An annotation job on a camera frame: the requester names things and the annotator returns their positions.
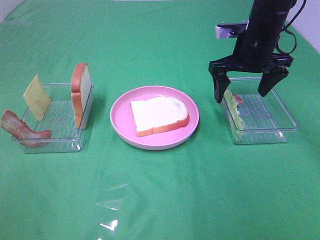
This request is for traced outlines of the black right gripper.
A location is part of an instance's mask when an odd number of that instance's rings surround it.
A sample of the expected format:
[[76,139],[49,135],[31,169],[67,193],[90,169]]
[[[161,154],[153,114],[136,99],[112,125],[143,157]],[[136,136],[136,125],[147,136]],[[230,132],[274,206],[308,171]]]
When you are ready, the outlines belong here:
[[231,83],[227,72],[264,72],[258,86],[258,93],[262,97],[289,75],[286,67],[291,66],[293,57],[286,53],[274,53],[277,40],[261,40],[256,35],[243,32],[237,37],[231,55],[209,62],[208,71],[213,76],[214,99],[217,103],[222,102]]

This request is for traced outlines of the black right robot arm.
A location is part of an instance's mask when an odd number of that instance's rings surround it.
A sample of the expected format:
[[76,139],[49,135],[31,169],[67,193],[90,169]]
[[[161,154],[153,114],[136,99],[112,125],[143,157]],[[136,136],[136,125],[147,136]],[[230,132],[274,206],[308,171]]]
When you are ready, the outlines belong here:
[[264,97],[289,74],[293,58],[288,53],[275,53],[285,20],[294,0],[255,0],[246,28],[239,33],[233,53],[210,61],[208,71],[214,84],[214,98],[223,100],[231,83],[228,72],[261,73],[258,93]]

